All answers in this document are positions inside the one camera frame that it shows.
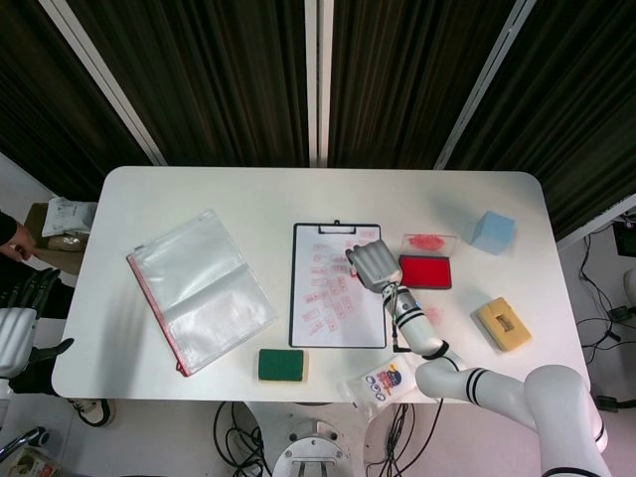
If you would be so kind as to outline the right robot hand grey black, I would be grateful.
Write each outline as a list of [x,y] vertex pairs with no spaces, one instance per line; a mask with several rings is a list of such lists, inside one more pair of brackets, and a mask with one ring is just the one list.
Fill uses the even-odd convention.
[[401,283],[398,261],[382,239],[348,248],[345,255],[368,290],[380,294],[389,285]]

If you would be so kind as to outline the left robot hand grey black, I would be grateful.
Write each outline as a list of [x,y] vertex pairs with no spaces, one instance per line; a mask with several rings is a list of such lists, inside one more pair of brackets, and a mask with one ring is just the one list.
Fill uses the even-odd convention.
[[34,346],[36,328],[54,282],[60,272],[46,268],[35,270],[11,290],[1,292],[1,378],[10,380],[29,365],[54,359],[73,343],[67,338],[57,346],[39,349]]

